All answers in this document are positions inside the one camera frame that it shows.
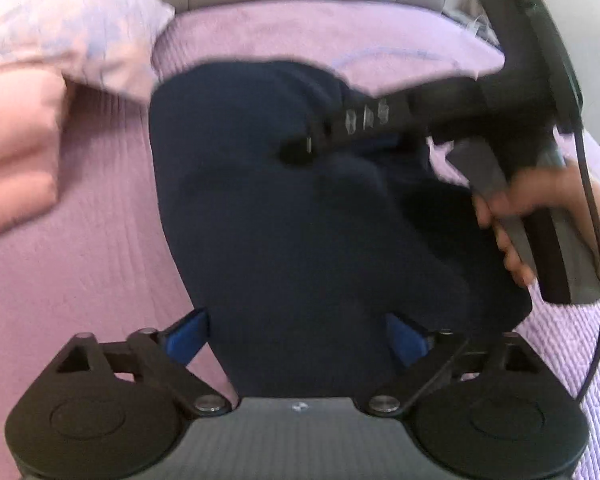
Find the black circular disc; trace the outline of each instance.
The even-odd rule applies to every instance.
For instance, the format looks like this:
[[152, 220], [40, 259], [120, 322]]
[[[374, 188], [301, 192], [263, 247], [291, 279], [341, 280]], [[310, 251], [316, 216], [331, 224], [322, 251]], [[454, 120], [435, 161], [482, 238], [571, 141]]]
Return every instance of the black circular disc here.
[[441, 466], [470, 478], [538, 480], [573, 468], [587, 422], [561, 388], [531, 374], [482, 376], [424, 397], [411, 425]]
[[122, 380], [67, 374], [67, 388], [28, 391], [7, 419], [5, 436], [18, 466], [57, 480], [115, 480], [167, 453], [180, 433], [171, 400]]

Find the black cable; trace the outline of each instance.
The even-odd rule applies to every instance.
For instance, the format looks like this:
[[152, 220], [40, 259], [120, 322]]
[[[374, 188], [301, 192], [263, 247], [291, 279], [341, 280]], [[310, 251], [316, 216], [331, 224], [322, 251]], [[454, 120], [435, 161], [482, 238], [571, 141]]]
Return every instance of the black cable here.
[[[587, 156], [584, 149], [584, 134], [582, 131], [574, 134], [576, 143], [576, 155], [578, 159], [578, 166], [580, 168], [580, 178], [582, 180], [582, 187], [584, 188], [584, 195], [587, 200], [587, 206], [589, 207], [589, 214], [591, 216], [591, 223], [593, 225], [593, 232], [596, 235], [596, 245], [598, 246], [598, 256], [600, 258], [600, 215], [598, 214], [598, 207], [596, 206], [596, 199], [593, 193], [593, 187], [591, 185], [591, 179], [589, 177], [589, 170], [587, 168]], [[593, 378], [598, 371], [598, 365], [600, 364], [600, 330], [598, 332], [598, 341], [596, 342], [596, 348], [593, 352], [591, 364], [587, 375], [580, 387], [580, 391], [576, 396], [576, 400], [580, 403], [584, 400], [589, 387], [593, 381]]]

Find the navy pants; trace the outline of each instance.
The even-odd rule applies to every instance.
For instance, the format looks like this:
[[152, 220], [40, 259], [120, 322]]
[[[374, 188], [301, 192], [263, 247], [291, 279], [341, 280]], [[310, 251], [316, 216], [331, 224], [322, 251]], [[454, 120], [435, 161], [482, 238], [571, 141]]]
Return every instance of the navy pants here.
[[359, 97], [280, 61], [199, 66], [152, 99], [164, 233], [242, 396], [369, 393], [398, 372], [389, 312], [477, 335], [530, 311], [470, 192], [436, 179], [423, 142], [278, 160], [311, 118]]

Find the peach colored fabric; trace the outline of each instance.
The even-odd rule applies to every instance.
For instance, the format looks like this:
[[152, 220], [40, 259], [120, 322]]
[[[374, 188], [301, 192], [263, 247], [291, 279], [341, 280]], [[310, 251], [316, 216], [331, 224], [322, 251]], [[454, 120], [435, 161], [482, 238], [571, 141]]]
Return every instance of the peach colored fabric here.
[[162, 0], [0, 0], [0, 67], [40, 62], [147, 103], [154, 44], [173, 15]]
[[0, 72], [0, 232], [58, 200], [60, 132], [67, 111], [59, 72]]

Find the pink bedspread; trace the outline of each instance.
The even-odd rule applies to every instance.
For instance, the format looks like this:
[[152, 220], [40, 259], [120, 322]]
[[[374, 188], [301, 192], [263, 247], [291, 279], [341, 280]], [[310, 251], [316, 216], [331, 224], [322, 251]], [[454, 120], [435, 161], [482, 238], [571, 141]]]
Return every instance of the pink bedspread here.
[[[336, 66], [369, 92], [502, 63], [497, 51], [424, 10], [315, 1], [180, 16], [158, 42], [154, 63], [165, 77], [211, 57], [293, 57]], [[587, 147], [600, 177], [600, 149], [591, 138]], [[454, 177], [442, 152], [432, 157]], [[0, 237], [0, 480], [18, 477], [2, 433], [9, 410], [75, 332], [119, 340], [143, 326], [163, 328], [192, 308], [160, 227], [145, 108], [79, 92], [64, 137], [61, 183], [53, 212]], [[547, 306], [536, 290], [534, 297], [534, 313], [520, 331], [575, 391], [599, 309]], [[209, 351], [191, 369], [230, 391]], [[600, 372], [586, 412], [592, 439], [576, 477], [598, 480]]]

